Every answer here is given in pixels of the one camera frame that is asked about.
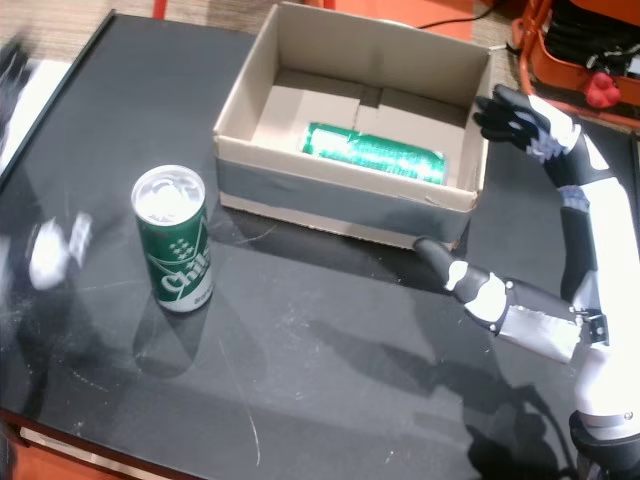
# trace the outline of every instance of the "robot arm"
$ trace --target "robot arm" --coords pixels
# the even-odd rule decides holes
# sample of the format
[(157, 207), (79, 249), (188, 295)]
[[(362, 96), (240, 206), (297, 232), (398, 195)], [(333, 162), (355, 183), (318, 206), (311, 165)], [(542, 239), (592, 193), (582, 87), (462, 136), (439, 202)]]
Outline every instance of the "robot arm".
[(476, 323), (537, 353), (568, 361), (582, 320), (589, 321), (591, 342), (575, 389), (580, 421), (598, 441), (639, 435), (640, 260), (627, 194), (580, 126), (543, 100), (498, 85), (492, 99), (477, 103), (483, 136), (537, 159), (562, 196), (564, 301), (482, 272), (430, 240), (415, 248)]
[(580, 341), (582, 321), (568, 302), (458, 260), (433, 240), (421, 238), (414, 248), (476, 324), (496, 337), (569, 363)]

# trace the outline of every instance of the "green can lying in box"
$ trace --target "green can lying in box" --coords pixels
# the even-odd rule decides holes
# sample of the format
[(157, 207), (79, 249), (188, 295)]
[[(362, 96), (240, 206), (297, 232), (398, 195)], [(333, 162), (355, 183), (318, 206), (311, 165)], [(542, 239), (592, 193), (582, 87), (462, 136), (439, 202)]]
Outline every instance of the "green can lying in box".
[(440, 185), (447, 179), (447, 163), (440, 152), (323, 123), (309, 124), (302, 151)]

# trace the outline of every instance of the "red knob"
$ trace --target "red knob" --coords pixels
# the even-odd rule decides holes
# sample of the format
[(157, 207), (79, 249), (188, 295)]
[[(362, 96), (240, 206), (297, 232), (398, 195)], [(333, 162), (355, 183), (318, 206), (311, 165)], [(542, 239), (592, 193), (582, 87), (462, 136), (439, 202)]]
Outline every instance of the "red knob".
[(595, 108), (607, 108), (620, 101), (620, 89), (613, 78), (604, 72), (598, 72), (591, 77), (585, 89), (587, 103)]

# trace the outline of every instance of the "gray tape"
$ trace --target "gray tape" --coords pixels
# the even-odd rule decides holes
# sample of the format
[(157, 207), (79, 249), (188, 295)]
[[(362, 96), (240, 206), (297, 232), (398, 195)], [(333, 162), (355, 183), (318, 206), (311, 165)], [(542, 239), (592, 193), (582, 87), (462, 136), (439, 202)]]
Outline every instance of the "gray tape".
[(322, 215), (405, 235), (428, 235), (452, 243), (460, 238), (469, 213), (412, 200), (365, 192), (218, 159), (221, 192), (278, 208)]
[(576, 322), (511, 305), (498, 337), (538, 355), (569, 363), (581, 330)]

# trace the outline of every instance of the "open box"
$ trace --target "open box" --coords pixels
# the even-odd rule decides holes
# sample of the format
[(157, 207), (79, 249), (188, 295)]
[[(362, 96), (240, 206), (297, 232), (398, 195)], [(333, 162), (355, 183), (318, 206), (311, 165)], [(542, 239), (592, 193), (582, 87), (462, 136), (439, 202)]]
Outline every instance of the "open box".
[[(490, 95), (488, 49), (403, 25), (273, 7), (214, 129), (222, 205), (410, 247), (454, 244), (484, 183), (471, 119)], [(442, 152), (436, 185), (302, 153), (310, 122)]]

